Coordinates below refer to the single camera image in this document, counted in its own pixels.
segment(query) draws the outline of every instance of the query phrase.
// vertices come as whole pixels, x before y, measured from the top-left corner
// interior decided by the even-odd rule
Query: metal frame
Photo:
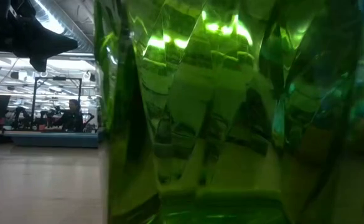
[[[38,80],[44,80],[40,85],[38,85]],[[55,81],[65,81],[65,80],[78,80],[80,82],[80,86],[78,88],[78,102],[81,103],[81,92],[82,92],[82,78],[66,78],[66,77],[35,77],[34,83],[34,96],[32,97],[32,108],[31,108],[31,129],[34,121],[34,113],[35,113],[35,101],[37,98],[37,89],[42,86],[46,82],[46,80],[55,80]]]

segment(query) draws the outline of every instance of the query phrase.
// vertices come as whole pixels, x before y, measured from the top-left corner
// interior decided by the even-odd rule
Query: green reflective surface
[[[95,12],[109,223],[364,224],[358,2],[116,2]]]

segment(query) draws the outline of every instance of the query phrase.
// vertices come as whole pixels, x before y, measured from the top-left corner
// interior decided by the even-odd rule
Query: ceiling
[[[9,110],[23,106],[32,108],[35,77],[81,78],[81,104],[83,110],[96,108],[98,85],[93,58],[93,0],[30,0],[41,24],[54,32],[78,41],[79,48],[66,57],[54,57],[47,62],[47,72],[36,72],[28,58],[0,54],[0,95],[11,95]],[[11,77],[17,72],[18,78]],[[78,80],[39,80],[35,110],[49,110],[54,106],[68,108],[69,99],[77,99]]]

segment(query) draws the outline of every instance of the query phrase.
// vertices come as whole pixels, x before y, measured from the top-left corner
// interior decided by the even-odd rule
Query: wooden floor
[[[94,149],[0,146],[0,224],[102,224]]]

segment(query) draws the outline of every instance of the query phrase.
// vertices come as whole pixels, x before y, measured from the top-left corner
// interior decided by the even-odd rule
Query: person
[[[70,100],[68,103],[70,110],[66,111],[63,116],[54,122],[53,126],[62,125],[63,131],[83,131],[83,118],[81,114],[81,106],[78,100]]]

